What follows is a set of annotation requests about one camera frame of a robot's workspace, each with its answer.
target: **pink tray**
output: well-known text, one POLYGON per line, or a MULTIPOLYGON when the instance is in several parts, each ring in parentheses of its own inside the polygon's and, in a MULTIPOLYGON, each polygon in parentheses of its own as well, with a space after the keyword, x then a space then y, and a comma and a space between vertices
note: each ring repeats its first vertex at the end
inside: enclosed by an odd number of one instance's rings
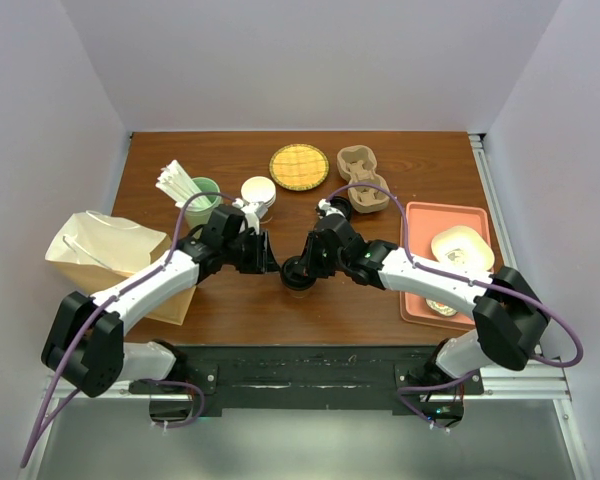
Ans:
MULTIPOLYGON (((431 260, 436 259, 431 251, 433 237, 456 225, 473 228, 491 246, 489 217, 482 208, 410 202, 407 204, 407 221, 409 222, 411 252, 431 260)), ((412 293, 400 295, 400 314, 403 320, 411 323, 455 328, 462 331, 474 328, 473 320, 466 315, 460 313, 453 317, 439 315, 429 308, 423 297, 412 293)))

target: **white wall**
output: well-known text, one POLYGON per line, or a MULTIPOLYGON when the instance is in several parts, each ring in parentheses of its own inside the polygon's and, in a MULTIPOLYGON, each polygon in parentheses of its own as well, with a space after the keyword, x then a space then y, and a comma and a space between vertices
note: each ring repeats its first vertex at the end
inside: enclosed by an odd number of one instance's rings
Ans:
POLYGON ((44 264, 78 210, 107 209, 125 130, 62 6, 0 1, 0 479, 14 479, 70 285, 44 264))
POLYGON ((567 373, 600 479, 600 1, 563 0, 486 148, 521 270, 584 342, 567 373))
POLYGON ((63 0, 132 130, 484 132, 559 0, 63 0))

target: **green cup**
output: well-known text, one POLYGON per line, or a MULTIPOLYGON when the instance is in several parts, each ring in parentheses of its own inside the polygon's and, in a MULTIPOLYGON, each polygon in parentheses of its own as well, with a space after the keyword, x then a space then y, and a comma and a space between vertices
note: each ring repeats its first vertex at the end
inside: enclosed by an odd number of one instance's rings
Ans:
MULTIPOLYGON (((201 192, 219 192, 220 187, 216 182, 211 180, 210 178, 205 177, 196 177, 192 179, 194 183, 198 186, 201 192)), ((211 203, 210 207, 207 207, 203 210, 196 208, 194 205, 195 202, 192 202, 187 208, 187 211, 184 213, 184 218, 189 225, 189 228, 197 227, 198 225, 206 224, 211 216, 211 212, 214 208, 216 208, 222 202, 222 197, 220 195, 207 195, 207 200, 211 203)))

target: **wooden table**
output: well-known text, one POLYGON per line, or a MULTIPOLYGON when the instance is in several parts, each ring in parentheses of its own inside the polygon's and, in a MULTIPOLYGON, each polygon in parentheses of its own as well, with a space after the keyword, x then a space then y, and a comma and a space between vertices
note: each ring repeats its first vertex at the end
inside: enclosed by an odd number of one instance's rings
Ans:
MULTIPOLYGON (((308 192, 278 189, 273 220, 267 224, 279 264, 300 255, 317 220, 315 206, 344 185, 335 158, 350 145, 367 145, 378 158, 378 173, 404 202, 422 201, 487 209, 466 133, 447 132, 222 132, 136 133, 113 213, 173 234, 177 210, 155 187, 160 168, 177 159, 191 176, 213 178, 222 191, 238 196, 242 182, 269 175, 269 160, 280 147, 308 143, 329 158, 326 181, 308 192)), ((399 243, 395 206, 354 215, 366 240, 399 243)), ((502 265, 496 235, 496 268, 502 265)), ((458 336, 407 323, 400 318, 399 293, 354 284, 343 274, 318 280, 310 295, 292 298, 277 274, 240 275, 232 267, 206 279, 196 290, 182 326, 142 320, 127 341, 162 338, 175 344, 437 344, 458 336)))

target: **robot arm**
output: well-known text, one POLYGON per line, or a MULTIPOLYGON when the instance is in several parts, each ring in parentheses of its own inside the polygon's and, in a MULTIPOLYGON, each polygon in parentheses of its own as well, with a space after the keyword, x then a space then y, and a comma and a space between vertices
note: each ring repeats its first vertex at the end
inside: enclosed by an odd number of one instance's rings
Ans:
POLYGON ((427 365, 410 372, 413 383, 446 383, 492 363, 510 370, 524 369, 549 319, 522 300, 473 283, 496 284, 537 300, 518 271, 503 267, 492 275, 417 256, 412 261, 396 244, 366 242, 345 217, 346 209, 339 208, 340 201, 334 203, 337 198, 319 203, 321 218, 309 232, 302 255, 282 265, 283 283, 295 289, 310 288, 317 278, 342 271, 358 284, 415 293, 473 318, 476 329, 443 341, 427 365), (456 280, 466 277, 472 282, 456 280))
POLYGON ((199 239, 193 230, 173 252, 166 252, 127 280, 91 297, 79 292, 65 297, 45 343, 42 362, 56 370, 78 330, 104 306, 70 354, 62 377, 90 397, 101 395, 116 381, 168 377, 177 361, 173 347, 158 342, 124 343, 124 337, 140 319, 223 265, 251 274, 279 270, 268 233, 259 229, 264 211, 258 204, 237 201, 235 205, 217 207, 202 227, 199 239))

